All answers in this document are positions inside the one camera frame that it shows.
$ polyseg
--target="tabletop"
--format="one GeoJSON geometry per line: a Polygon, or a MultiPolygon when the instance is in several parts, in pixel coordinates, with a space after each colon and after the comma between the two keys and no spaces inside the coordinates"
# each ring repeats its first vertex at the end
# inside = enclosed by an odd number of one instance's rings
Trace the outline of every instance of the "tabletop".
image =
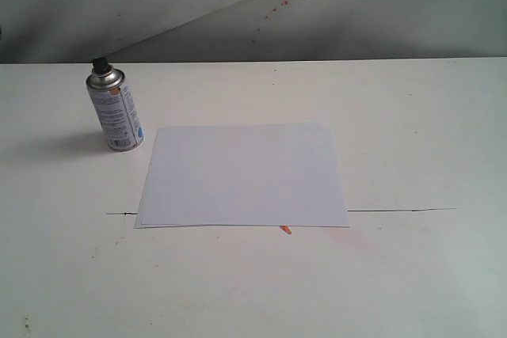
{"type": "Polygon", "coordinates": [[[89,65],[0,66],[2,337],[507,336],[507,59],[115,66],[146,133],[127,153],[89,65]],[[349,228],[121,214],[158,127],[308,121],[349,228]]]}

